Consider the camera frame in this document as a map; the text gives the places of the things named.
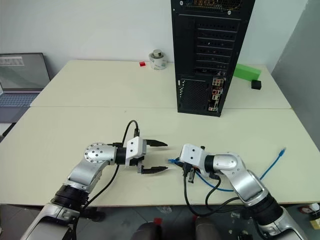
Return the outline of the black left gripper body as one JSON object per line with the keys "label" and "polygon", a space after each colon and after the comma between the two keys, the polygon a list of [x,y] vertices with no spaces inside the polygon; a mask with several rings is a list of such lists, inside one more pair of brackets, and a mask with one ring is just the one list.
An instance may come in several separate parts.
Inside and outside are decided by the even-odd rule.
{"label": "black left gripper body", "polygon": [[146,153],[147,141],[145,139],[131,139],[129,141],[129,165],[136,166],[138,173],[142,173]]}

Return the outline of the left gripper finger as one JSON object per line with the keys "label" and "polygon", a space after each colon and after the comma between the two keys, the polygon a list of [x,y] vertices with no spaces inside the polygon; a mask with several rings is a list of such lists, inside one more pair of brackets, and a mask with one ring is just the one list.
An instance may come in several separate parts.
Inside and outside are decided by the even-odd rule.
{"label": "left gripper finger", "polygon": [[168,146],[166,143],[155,140],[155,139],[148,139],[147,145],[149,145],[150,147],[167,147]]}
{"label": "left gripper finger", "polygon": [[142,173],[143,174],[156,174],[156,173],[160,173],[163,172],[165,170],[167,170],[168,167],[166,166],[153,166],[151,168],[142,168]]}

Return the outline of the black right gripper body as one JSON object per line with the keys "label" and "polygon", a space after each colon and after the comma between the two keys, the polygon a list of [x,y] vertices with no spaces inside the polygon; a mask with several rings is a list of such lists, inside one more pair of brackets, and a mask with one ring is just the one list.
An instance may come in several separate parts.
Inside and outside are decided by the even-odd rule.
{"label": "black right gripper body", "polygon": [[195,173],[196,173],[195,168],[190,163],[185,162],[183,164],[182,169],[183,169],[183,176],[188,177],[187,181],[189,183],[193,184],[194,178],[195,178]]}

